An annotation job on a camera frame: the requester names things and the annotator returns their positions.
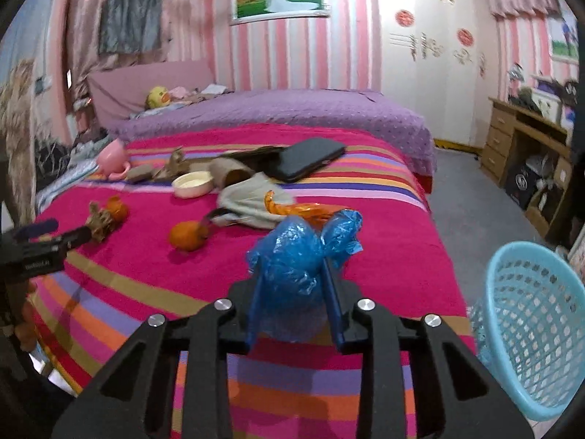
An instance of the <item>red round sticker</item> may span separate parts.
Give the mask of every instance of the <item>red round sticker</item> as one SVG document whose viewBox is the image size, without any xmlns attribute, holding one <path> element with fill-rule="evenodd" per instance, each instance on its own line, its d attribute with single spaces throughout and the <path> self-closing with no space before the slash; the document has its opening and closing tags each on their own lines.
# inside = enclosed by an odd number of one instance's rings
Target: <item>red round sticker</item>
<svg viewBox="0 0 585 439">
<path fill-rule="evenodd" d="M 461 44 L 466 46 L 467 48 L 473 46 L 473 35 L 469 33 L 467 30 L 459 30 L 457 32 L 457 39 Z"/>
<path fill-rule="evenodd" d="M 396 13 L 396 23 L 404 28 L 414 25 L 414 15 L 410 11 L 400 10 Z"/>
</svg>

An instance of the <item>white wedding dress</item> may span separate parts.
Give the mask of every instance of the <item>white wedding dress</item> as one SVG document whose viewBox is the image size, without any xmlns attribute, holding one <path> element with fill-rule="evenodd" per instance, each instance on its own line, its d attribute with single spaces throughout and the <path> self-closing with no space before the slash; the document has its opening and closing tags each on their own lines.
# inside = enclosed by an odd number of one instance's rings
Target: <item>white wedding dress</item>
<svg viewBox="0 0 585 439">
<path fill-rule="evenodd" d="M 318 3 L 309 3 L 305 1 L 266 0 L 266 11 L 271 13 L 280 13 L 283 11 L 309 11 L 316 10 L 318 7 Z"/>
</svg>

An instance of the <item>bed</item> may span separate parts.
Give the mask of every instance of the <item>bed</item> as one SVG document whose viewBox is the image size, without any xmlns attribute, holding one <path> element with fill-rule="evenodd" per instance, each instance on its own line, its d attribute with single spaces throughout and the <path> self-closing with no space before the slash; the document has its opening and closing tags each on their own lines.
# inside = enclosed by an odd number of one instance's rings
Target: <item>bed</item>
<svg viewBox="0 0 585 439">
<path fill-rule="evenodd" d="M 160 166 L 182 146 L 187 157 L 227 150 L 290 145 L 311 136 L 347 145 L 347 153 L 296 184 L 284 185 L 300 202 L 359 210 L 364 250 L 343 276 L 395 314 L 419 318 L 435 312 L 470 346 L 465 303 L 451 260 L 435 230 L 425 196 L 399 152 L 360 131 L 250 124 L 132 142 L 134 165 Z M 124 340 L 154 312 L 187 316 L 224 296 L 246 278 L 245 253 L 266 231 L 220 228 L 194 253 L 175 252 L 170 228 L 198 220 L 217 194 L 180 200 L 165 184 L 110 183 L 92 175 L 61 194 L 40 219 L 61 230 L 83 224 L 92 200 L 119 194 L 131 213 L 104 244 L 69 253 L 65 271 L 39 281 L 33 302 L 40 340 L 57 369 L 81 391 Z M 327 330 L 307 344 L 261 339 L 248 357 L 229 358 L 229 395 L 235 437 L 349 439 L 355 437 L 361 358 L 340 356 Z M 408 357 L 403 357 L 409 437 L 416 437 Z M 185 357 L 177 375 L 173 434 L 180 436 Z"/>
<path fill-rule="evenodd" d="M 131 113 L 144 110 L 146 94 L 154 86 L 202 90 L 212 82 L 205 61 L 132 66 L 88 77 L 99 123 L 125 142 L 247 123 L 338 127 L 364 130 L 390 143 L 405 155 L 408 168 L 417 175 L 432 177 L 437 169 L 434 142 L 423 117 L 372 90 L 239 91 L 172 112 L 129 119 Z"/>
</svg>

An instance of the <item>white bowl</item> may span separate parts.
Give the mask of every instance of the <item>white bowl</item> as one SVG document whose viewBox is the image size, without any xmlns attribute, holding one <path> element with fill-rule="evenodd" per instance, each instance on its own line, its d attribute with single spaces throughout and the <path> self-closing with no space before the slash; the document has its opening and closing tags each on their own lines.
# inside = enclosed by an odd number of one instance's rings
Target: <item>white bowl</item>
<svg viewBox="0 0 585 439">
<path fill-rule="evenodd" d="M 178 198 L 197 198 L 209 193 L 213 187 L 214 179 L 208 171 L 187 173 L 173 182 L 173 190 Z"/>
</svg>

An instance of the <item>purple bedspread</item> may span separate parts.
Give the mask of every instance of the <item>purple bedspread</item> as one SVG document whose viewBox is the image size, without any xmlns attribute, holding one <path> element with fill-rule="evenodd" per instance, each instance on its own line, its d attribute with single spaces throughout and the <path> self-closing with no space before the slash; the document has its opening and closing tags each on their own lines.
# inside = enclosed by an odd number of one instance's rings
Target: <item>purple bedspread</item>
<svg viewBox="0 0 585 439">
<path fill-rule="evenodd" d="M 399 149 L 414 173 L 432 176 L 437 168 L 433 139 L 423 117 L 370 90 L 234 92 L 156 116 L 120 120 L 108 128 L 130 142 L 258 122 L 366 130 Z"/>
</svg>

